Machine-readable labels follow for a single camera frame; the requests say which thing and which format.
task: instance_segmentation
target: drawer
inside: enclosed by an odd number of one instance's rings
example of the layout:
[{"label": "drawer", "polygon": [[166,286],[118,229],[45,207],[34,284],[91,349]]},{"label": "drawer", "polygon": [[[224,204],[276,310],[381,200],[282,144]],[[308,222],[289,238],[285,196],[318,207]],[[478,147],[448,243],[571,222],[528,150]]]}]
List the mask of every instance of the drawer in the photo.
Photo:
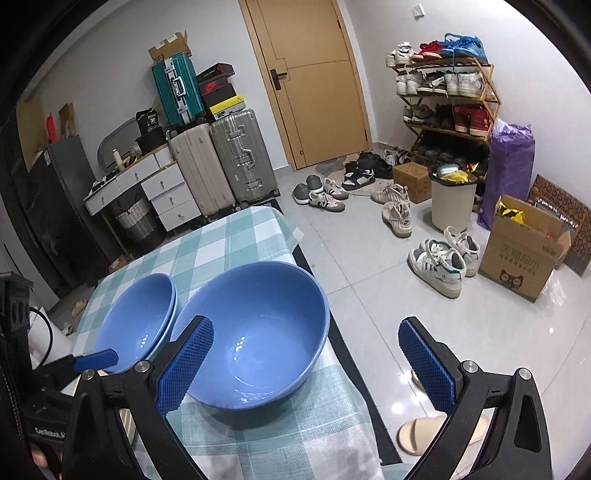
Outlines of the drawer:
[{"label": "drawer", "polygon": [[164,148],[161,148],[160,150],[155,151],[154,157],[156,157],[156,161],[158,162],[158,165],[160,165],[160,168],[164,168],[173,161],[173,155],[170,153],[168,145],[166,145]]},{"label": "drawer", "polygon": [[121,195],[121,193],[119,184],[115,180],[110,181],[85,202],[88,213],[94,215],[95,213],[100,212],[103,207],[110,204]]},{"label": "drawer", "polygon": [[193,200],[193,195],[191,195],[191,190],[189,190],[187,184],[182,182],[181,185],[177,185],[152,199],[152,205],[154,205],[158,214],[162,215],[164,212],[168,212],[170,209],[189,200]]},{"label": "drawer", "polygon": [[119,184],[121,191],[126,192],[146,177],[152,175],[152,173],[156,173],[158,170],[160,170],[160,167],[158,166],[158,162],[156,162],[156,158],[153,155],[148,155],[141,162],[130,166],[130,168],[120,174],[116,178],[116,181]]},{"label": "drawer", "polygon": [[197,218],[199,215],[201,215],[199,207],[197,206],[197,203],[195,203],[195,200],[191,199],[188,202],[170,209],[168,212],[164,212],[160,215],[160,221],[162,221],[166,231],[169,232],[173,228],[182,225],[184,222]]},{"label": "drawer", "polygon": [[184,178],[181,169],[175,164],[148,178],[142,183],[142,188],[148,200],[151,200],[183,182]]}]

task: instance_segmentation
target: checkered tablecloth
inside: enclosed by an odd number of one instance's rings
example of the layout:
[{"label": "checkered tablecloth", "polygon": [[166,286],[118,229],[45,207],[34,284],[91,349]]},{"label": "checkered tablecloth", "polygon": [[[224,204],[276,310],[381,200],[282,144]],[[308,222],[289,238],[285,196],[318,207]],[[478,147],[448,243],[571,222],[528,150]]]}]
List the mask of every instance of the checkered tablecloth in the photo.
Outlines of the checkered tablecloth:
[{"label": "checkered tablecloth", "polygon": [[[220,273],[257,260],[295,264],[301,232],[280,212],[252,207],[189,233],[104,279],[78,327],[73,353],[94,351],[96,335],[115,300],[151,273],[170,275],[185,305]],[[188,395],[167,415],[179,439],[210,480],[382,480],[365,402],[330,342],[314,371],[287,398],[241,412],[207,407]],[[159,478],[141,443],[134,450],[144,473]]]}]

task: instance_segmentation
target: cardboard box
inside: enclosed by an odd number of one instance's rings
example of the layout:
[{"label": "cardboard box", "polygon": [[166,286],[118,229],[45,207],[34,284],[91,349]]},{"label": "cardboard box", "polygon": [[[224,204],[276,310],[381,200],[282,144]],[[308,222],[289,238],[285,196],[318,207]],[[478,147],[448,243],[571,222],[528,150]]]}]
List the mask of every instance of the cardboard box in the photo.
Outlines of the cardboard box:
[{"label": "cardboard box", "polygon": [[421,203],[431,198],[431,180],[429,170],[424,165],[409,162],[392,167],[392,178],[408,188],[408,197],[411,202]]},{"label": "cardboard box", "polygon": [[561,235],[562,222],[534,206],[508,195],[501,201],[525,212],[525,225],[495,215],[479,273],[534,302],[569,251],[570,232]]},{"label": "cardboard box", "polygon": [[154,45],[148,50],[154,63],[163,61],[168,57],[172,57],[177,53],[186,53],[187,56],[191,56],[191,49],[187,44],[187,31],[185,30],[184,35],[181,32],[176,32],[171,37],[165,38],[158,45]]}]

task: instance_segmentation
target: trash can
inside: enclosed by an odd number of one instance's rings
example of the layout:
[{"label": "trash can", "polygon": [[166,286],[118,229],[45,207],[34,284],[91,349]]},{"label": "trash can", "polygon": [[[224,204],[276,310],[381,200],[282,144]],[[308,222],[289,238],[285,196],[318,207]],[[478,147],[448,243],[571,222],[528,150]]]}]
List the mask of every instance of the trash can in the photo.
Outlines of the trash can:
[{"label": "trash can", "polygon": [[436,170],[429,169],[431,178],[431,221],[441,231],[452,226],[463,232],[470,222],[477,178],[468,173],[469,182],[442,180]]}]

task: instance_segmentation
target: silver suitcase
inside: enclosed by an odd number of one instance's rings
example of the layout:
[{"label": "silver suitcase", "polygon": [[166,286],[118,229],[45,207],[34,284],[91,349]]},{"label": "silver suitcase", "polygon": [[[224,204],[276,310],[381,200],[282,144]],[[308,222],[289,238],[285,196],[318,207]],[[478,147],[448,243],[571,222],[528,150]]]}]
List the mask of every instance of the silver suitcase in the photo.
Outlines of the silver suitcase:
[{"label": "silver suitcase", "polygon": [[279,195],[253,110],[235,112],[214,122],[212,138],[230,187],[242,207],[270,194]]}]

